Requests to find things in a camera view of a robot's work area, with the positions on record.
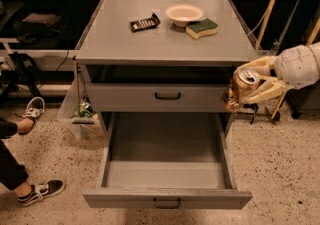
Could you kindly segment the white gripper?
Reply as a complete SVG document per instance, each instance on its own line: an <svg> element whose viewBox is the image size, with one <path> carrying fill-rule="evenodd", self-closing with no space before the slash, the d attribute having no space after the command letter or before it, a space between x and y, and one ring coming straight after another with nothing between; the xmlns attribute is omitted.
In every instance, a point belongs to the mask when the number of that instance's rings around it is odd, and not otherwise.
<svg viewBox="0 0 320 225"><path fill-rule="evenodd" d="M271 77L274 68L277 77ZM241 98L244 104L254 104L276 98L288 89L301 89L317 82L317 45L299 45L277 56L263 56L239 66L236 72L263 76L263 83Z"/></svg>

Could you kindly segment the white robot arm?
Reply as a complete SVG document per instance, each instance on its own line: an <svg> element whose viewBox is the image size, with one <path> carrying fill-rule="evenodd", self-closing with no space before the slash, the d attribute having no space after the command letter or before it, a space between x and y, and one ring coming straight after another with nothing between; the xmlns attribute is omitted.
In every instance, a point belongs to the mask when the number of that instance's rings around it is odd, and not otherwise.
<svg viewBox="0 0 320 225"><path fill-rule="evenodd" d="M299 90L320 79L320 42L299 45L277 56L263 56L237 68L236 73L249 71L261 84L250 93L237 93L241 104L253 104Z"/></svg>

